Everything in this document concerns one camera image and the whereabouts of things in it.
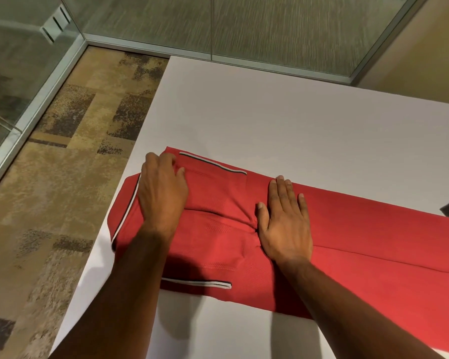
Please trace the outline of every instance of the tabletop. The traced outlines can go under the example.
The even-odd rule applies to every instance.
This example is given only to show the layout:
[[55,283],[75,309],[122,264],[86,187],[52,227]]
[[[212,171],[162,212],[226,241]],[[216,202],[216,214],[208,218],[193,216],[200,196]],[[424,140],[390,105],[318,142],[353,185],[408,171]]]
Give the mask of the tabletop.
[[[445,103],[171,57],[115,195],[167,146],[434,214],[449,203]],[[53,348],[112,265],[105,218]],[[148,358],[304,355],[334,358],[312,320],[160,290]]]

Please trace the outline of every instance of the red shirt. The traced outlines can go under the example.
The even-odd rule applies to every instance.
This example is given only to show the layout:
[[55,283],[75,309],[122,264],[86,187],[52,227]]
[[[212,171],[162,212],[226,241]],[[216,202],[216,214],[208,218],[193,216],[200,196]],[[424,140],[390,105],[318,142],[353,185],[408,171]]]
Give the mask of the red shirt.
[[[311,318],[263,253],[256,204],[270,177],[167,147],[185,167],[189,196],[161,288]],[[143,223],[139,174],[108,215],[119,259]],[[304,193],[312,263],[429,346],[449,351],[449,218],[293,184]]]

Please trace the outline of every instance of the forearm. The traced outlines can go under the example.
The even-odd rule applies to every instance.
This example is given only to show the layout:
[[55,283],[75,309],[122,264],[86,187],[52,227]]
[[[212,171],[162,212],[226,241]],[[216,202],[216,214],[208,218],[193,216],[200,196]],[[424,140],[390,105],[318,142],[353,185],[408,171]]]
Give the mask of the forearm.
[[441,358],[307,260],[280,269],[296,289],[338,359]]
[[142,227],[51,358],[144,357],[167,253],[165,240]]

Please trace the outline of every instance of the person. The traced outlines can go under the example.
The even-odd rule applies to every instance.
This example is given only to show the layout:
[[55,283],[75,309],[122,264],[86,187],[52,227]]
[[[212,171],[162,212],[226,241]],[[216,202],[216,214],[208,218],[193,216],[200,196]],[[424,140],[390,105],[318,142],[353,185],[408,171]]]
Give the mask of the person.
[[[143,226],[77,324],[50,356],[146,356],[168,248],[188,196],[175,156],[146,155],[138,187]],[[313,240],[306,201],[282,176],[269,184],[269,211],[257,203],[264,252],[283,272],[324,334],[336,358],[442,358],[311,263]]]

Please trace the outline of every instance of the striped trim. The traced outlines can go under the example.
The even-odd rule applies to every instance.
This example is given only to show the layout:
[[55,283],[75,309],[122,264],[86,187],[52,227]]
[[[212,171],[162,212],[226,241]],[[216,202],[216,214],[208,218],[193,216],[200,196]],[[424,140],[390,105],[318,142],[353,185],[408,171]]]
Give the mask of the striped trim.
[[120,221],[120,225],[118,226],[118,228],[116,229],[115,234],[113,235],[112,246],[113,246],[113,242],[115,241],[115,238],[117,237],[118,233],[120,232],[121,227],[123,226],[123,223],[126,220],[126,217],[128,216],[128,213],[132,209],[133,201],[134,201],[134,199],[136,197],[136,194],[138,193],[138,183],[140,182],[140,178],[141,178],[141,174],[140,174],[140,176],[138,176],[138,180],[136,181],[136,186],[135,186],[135,190],[134,190],[133,195],[132,195],[132,199],[130,199],[130,201],[128,202],[128,207],[126,208],[125,214],[123,215],[123,218]]
[[222,168],[223,170],[226,170],[226,171],[230,171],[230,172],[238,172],[238,173],[247,175],[246,171],[243,171],[243,170],[233,170],[233,169],[227,168],[227,167],[225,167],[225,166],[223,166],[223,165],[221,165],[221,164],[219,164],[219,163],[217,163],[217,162],[207,160],[207,159],[205,159],[205,158],[203,158],[203,157],[199,157],[199,156],[195,156],[195,155],[192,155],[192,154],[188,154],[187,152],[180,152],[180,155],[188,156],[188,157],[194,158],[194,159],[196,159],[196,160],[200,160],[200,161],[207,162],[207,163],[209,163],[209,164],[212,164],[212,165],[215,165],[215,166],[217,166],[217,167],[219,167],[219,168]]
[[206,280],[196,280],[196,281],[186,281],[184,279],[174,279],[174,278],[161,278],[163,281],[180,283],[182,285],[197,286],[197,287],[216,287],[218,289],[231,289],[231,282],[226,281],[206,281]]

